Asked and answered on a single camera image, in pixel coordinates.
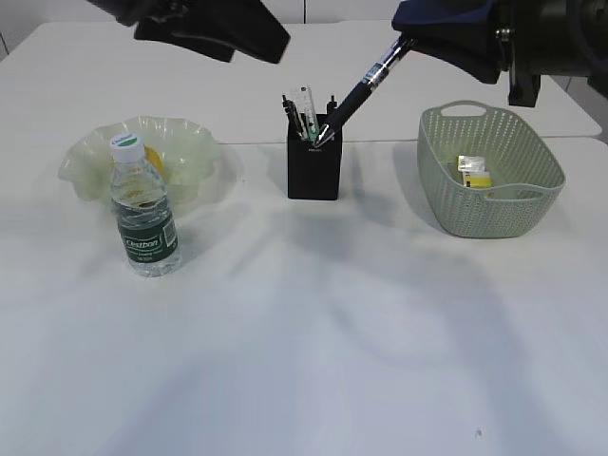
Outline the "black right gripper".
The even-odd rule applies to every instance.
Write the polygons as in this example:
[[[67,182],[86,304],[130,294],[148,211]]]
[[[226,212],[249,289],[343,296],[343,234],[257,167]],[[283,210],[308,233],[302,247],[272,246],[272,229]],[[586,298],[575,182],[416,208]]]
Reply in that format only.
[[[401,1],[391,25],[413,39],[413,49],[494,85],[497,45],[483,22],[495,1]],[[533,107],[547,76],[582,77],[607,95],[605,1],[499,1],[496,37],[509,73],[508,102]]]

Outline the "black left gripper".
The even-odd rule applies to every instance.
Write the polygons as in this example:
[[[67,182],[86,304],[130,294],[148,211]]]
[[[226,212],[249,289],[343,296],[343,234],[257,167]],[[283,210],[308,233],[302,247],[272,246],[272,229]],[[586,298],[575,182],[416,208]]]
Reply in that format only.
[[[184,48],[229,63],[235,50],[269,64],[279,64],[290,42],[289,32],[261,1],[88,0],[120,24],[136,26],[134,38]],[[205,22],[202,36],[179,36]]]

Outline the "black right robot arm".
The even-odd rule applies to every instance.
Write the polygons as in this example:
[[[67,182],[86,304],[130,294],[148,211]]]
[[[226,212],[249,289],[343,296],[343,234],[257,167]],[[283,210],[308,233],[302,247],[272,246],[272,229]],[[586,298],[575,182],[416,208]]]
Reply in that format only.
[[[403,1],[391,25],[415,51],[483,84],[508,73],[510,105],[535,106],[543,76],[581,77],[607,93],[604,1]]]

